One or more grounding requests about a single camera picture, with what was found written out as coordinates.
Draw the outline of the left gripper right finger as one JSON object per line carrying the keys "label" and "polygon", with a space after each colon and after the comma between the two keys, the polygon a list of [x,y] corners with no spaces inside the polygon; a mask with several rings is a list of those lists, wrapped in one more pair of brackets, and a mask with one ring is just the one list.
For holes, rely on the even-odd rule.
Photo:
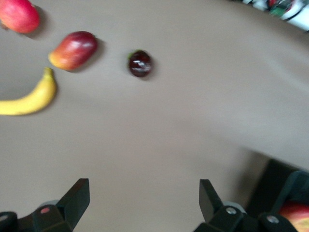
{"label": "left gripper right finger", "polygon": [[194,229],[195,232],[257,231],[257,220],[238,203],[222,201],[208,179],[199,182],[199,206],[204,222]]}

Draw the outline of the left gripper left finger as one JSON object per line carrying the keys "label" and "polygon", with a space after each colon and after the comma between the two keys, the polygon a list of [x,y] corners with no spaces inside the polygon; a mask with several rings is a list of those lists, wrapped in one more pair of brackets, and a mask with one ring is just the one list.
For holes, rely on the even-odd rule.
{"label": "left gripper left finger", "polygon": [[90,203],[89,179],[79,179],[56,203],[39,207],[33,214],[36,232],[72,232]]}

